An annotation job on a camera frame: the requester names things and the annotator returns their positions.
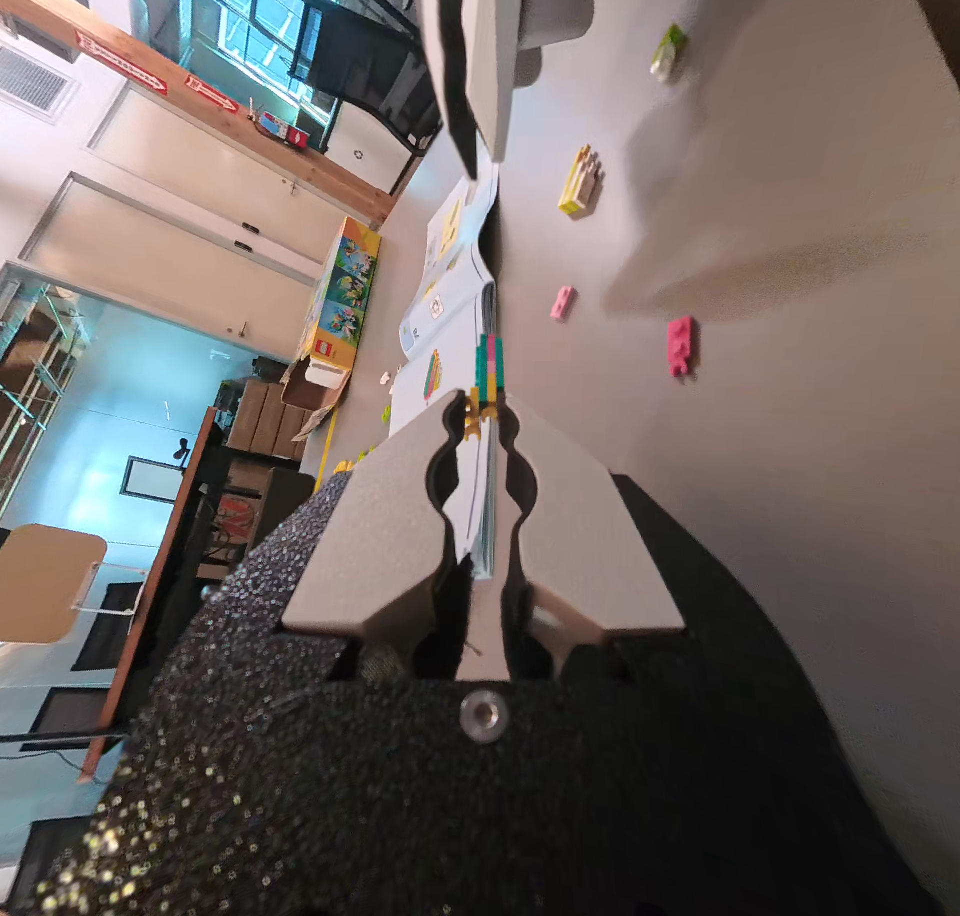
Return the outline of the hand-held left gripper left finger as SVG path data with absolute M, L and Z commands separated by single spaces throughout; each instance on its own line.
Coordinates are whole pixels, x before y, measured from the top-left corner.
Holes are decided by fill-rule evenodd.
M 386 645 L 412 660 L 456 567 L 444 505 L 459 485 L 466 394 L 450 390 L 349 473 L 281 618 L 296 634 Z

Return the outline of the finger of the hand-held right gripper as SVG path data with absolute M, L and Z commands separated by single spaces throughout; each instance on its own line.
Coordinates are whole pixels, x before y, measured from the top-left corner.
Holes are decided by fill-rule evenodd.
M 503 161 L 522 0 L 415 0 L 419 34 L 442 125 L 468 178 L 480 149 Z

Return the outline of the multicolour lego plate assembly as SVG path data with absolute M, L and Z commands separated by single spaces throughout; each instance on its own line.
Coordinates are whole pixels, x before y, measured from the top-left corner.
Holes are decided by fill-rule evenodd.
M 505 391 L 502 340 L 481 334 L 475 350 L 474 384 L 465 395 L 463 442 L 482 435 L 482 423 L 496 421 Z

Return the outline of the lime and white lego piece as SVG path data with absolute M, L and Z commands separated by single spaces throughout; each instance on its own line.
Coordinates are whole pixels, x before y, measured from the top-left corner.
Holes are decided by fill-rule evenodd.
M 682 58 L 689 37 L 677 22 L 671 22 L 656 46 L 650 73 L 660 82 L 668 83 Z

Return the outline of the striped lego plate assembly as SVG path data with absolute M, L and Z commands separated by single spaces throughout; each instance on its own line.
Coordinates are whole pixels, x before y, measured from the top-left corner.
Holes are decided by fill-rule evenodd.
M 594 147 L 580 147 L 558 200 L 559 211 L 570 217 L 583 215 L 592 205 L 602 175 L 601 158 Z

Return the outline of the lego instruction booklet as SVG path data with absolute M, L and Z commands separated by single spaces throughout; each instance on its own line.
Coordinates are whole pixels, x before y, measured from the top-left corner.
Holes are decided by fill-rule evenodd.
M 450 390 L 469 396 L 479 388 L 482 402 L 495 399 L 479 382 L 477 354 L 496 326 L 497 288 L 480 238 L 497 197 L 498 166 L 480 154 L 476 179 L 463 177 L 428 224 L 422 281 L 399 324 L 406 363 L 391 388 L 390 437 Z M 442 508 L 457 557 L 470 557 L 478 579 L 491 579 L 495 567 L 490 429 L 490 420 L 480 419 L 474 435 L 463 436 L 459 482 Z

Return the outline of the colourful lego set box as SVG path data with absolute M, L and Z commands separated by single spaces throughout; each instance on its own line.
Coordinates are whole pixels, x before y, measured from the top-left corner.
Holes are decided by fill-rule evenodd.
M 337 406 L 354 370 L 380 234 L 346 216 L 312 297 L 294 361 L 282 377 L 281 400 L 304 414 L 292 442 L 305 442 Z

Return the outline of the black bin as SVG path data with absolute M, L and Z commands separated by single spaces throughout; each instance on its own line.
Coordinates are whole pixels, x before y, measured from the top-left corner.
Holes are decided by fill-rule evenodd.
M 426 154 L 440 109 L 415 27 L 379 22 L 334 0 L 302 0 L 289 75 L 374 117 L 414 157 Z

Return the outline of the small red and white box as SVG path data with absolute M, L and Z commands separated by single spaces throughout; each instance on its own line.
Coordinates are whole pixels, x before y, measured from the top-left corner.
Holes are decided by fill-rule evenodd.
M 296 126 L 267 111 L 254 111 L 251 116 L 255 128 L 267 137 L 293 147 L 296 150 L 307 148 L 309 135 Z

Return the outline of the large window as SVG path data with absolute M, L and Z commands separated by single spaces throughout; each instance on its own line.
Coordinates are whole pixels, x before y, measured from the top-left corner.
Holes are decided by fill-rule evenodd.
M 332 0 L 395 24 L 389 3 L 413 19 L 413 0 Z M 308 131 L 318 148 L 337 100 L 291 72 L 304 0 L 133 0 L 135 34 L 219 92 L 252 101 Z

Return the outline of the wooden beam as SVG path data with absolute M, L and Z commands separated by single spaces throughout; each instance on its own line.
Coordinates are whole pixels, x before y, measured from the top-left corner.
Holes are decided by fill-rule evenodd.
M 75 38 L 75 29 L 78 29 L 150 70 L 168 84 L 168 95 L 155 94 L 134 82 L 138 88 L 157 97 L 168 109 L 180 113 L 223 142 L 233 145 L 259 163 L 273 167 L 285 178 L 316 192 L 344 212 L 366 221 L 374 228 L 387 220 L 399 200 L 396 195 L 390 195 L 363 182 L 346 169 L 332 163 L 325 155 L 311 149 L 296 150 L 262 135 L 241 105 L 241 111 L 234 115 L 204 100 L 186 88 L 184 83 L 188 70 L 117 26 L 104 21 L 77 0 L 1 0 L 1 8 L 3 13 L 29 22 L 43 33 L 74 49 L 78 49 Z

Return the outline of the cream door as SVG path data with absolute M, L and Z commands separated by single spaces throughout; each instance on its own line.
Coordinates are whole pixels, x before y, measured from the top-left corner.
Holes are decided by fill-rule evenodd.
M 296 355 L 313 295 L 307 274 L 70 172 L 17 261 L 88 295 L 283 361 Z
M 113 166 L 222 217 L 242 240 L 260 238 L 315 262 L 346 213 L 127 83 L 89 139 Z

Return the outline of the tan chair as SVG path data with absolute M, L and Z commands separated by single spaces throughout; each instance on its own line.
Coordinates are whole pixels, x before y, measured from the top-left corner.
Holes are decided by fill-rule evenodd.
M 100 536 L 30 524 L 1 547 L 1 642 L 47 646 L 73 628 L 107 542 Z

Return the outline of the glass shelf rack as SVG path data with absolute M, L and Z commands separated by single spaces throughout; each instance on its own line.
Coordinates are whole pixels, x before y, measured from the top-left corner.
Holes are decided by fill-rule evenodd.
M 2 277 L 1 512 L 5 513 L 90 344 L 78 295 Z

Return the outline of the white air vent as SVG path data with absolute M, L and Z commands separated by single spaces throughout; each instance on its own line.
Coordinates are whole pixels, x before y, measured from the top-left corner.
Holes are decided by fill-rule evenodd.
M 57 123 L 77 94 L 78 82 L 24 52 L 1 45 L 1 102 L 47 123 Z

